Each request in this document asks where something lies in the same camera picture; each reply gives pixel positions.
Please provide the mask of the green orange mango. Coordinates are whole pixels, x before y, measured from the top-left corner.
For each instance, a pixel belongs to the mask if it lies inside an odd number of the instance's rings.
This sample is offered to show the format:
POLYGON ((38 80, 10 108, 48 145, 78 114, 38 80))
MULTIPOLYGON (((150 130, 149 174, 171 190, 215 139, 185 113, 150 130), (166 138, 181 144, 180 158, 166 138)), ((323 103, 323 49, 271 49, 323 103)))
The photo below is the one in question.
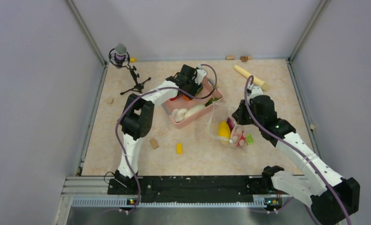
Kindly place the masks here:
POLYGON ((194 97, 197 97, 202 90, 203 90, 203 85, 201 84, 190 87, 186 90, 188 95, 183 94, 183 99, 186 101, 191 101, 194 97))

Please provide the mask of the purple onion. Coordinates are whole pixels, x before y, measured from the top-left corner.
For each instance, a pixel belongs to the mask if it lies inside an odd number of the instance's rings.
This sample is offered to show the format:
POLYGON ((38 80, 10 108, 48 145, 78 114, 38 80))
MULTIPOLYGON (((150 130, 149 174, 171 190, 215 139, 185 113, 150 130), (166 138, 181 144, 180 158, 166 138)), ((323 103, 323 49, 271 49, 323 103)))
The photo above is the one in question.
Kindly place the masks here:
POLYGON ((226 120, 226 123, 228 124, 228 127, 229 127, 230 131, 232 131, 235 127, 235 123, 234 123, 233 119, 231 117, 228 117, 227 120, 226 120))

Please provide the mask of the white radish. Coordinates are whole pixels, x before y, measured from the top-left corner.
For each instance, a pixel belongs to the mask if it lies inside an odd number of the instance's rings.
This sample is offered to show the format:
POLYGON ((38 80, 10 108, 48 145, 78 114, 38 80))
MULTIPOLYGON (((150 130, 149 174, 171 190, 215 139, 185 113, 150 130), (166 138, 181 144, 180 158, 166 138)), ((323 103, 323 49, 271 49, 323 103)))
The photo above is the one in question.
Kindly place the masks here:
POLYGON ((189 110, 186 111, 184 114, 184 119, 187 119, 188 117, 192 116, 193 114, 205 109, 206 106, 202 104, 195 105, 194 107, 190 108, 189 110))

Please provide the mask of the yellow mango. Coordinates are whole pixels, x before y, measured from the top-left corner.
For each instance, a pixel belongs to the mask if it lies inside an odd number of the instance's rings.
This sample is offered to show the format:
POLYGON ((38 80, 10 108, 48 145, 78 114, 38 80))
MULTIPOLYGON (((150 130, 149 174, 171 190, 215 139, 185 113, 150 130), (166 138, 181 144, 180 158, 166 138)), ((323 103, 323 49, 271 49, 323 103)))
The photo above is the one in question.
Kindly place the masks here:
POLYGON ((230 131, 230 129, 229 129, 228 124, 226 123, 226 121, 222 121, 219 124, 218 136, 219 137, 230 139, 231 131, 230 131))

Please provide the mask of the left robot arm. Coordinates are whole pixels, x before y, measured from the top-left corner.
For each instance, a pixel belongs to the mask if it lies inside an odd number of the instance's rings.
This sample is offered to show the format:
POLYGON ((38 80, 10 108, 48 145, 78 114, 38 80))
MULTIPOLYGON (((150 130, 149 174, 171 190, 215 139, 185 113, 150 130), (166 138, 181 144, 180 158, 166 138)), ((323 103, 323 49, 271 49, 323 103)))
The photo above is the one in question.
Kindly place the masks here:
POLYGON ((114 181, 126 194, 136 190, 136 174, 138 172, 138 156, 143 139, 152 128, 154 109, 164 102, 185 95, 194 99, 202 88, 202 81, 207 72, 202 66, 196 68, 183 65, 180 72, 165 79, 159 86, 144 94, 129 95, 117 127, 121 128, 122 147, 121 162, 114 173, 114 181))

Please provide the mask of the pink plastic basket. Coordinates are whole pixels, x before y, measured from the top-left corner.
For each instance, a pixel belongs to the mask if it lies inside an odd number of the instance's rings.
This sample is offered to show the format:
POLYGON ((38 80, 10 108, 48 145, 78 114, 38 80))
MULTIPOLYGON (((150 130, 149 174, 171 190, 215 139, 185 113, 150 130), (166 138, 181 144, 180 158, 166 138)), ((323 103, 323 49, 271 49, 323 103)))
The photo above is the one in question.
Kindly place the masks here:
POLYGON ((215 81, 209 78, 207 71, 201 67, 198 67, 196 71, 198 72, 196 81, 202 85, 197 95, 198 98, 187 100, 185 96, 180 95, 162 105, 177 129, 181 129, 210 113, 213 109, 212 103, 223 98, 222 92, 214 85, 215 81))

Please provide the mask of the red apple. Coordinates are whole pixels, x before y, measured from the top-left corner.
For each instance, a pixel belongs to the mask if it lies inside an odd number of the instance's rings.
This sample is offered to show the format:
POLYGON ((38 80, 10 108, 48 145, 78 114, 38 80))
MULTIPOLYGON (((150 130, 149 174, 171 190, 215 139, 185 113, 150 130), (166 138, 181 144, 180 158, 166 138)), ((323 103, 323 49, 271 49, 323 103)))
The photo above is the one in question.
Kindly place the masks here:
POLYGON ((231 136, 231 141, 234 146, 242 147, 245 144, 245 133, 242 128, 234 128, 231 136))

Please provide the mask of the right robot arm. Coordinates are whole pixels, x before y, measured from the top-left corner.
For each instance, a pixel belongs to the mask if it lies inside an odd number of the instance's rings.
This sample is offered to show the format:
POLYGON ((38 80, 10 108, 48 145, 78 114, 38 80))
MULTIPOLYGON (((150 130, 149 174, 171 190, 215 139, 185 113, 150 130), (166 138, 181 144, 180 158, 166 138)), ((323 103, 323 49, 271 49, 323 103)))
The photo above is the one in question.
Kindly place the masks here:
POLYGON ((285 154, 306 178, 300 180, 279 167, 269 168, 268 176, 261 180, 265 192, 280 190, 290 194, 323 225, 343 220, 352 224, 350 216, 359 209, 359 183, 344 178, 311 150, 287 120, 278 118, 268 95, 245 96, 232 116, 240 125, 258 127, 261 136, 285 154))

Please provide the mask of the clear dotted zip top bag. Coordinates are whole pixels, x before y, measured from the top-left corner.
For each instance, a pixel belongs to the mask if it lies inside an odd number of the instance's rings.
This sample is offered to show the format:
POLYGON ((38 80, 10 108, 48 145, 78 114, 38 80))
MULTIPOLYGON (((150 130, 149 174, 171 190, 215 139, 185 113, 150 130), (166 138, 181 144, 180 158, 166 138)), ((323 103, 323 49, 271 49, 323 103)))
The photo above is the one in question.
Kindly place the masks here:
POLYGON ((226 102, 213 102, 207 131, 211 138, 227 147, 242 148, 247 145, 246 133, 232 117, 234 112, 235 108, 226 102))

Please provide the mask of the green leafy vegetable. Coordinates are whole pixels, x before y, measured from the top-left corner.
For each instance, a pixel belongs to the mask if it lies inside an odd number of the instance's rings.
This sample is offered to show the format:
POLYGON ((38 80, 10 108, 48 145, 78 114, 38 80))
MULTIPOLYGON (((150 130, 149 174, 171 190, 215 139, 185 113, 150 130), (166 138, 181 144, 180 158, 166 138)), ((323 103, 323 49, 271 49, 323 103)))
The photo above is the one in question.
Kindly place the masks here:
POLYGON ((218 101, 218 100, 220 100, 219 97, 214 97, 214 98, 212 97, 212 98, 210 98, 210 99, 205 103, 205 106, 208 107, 208 106, 211 105, 213 102, 218 101))

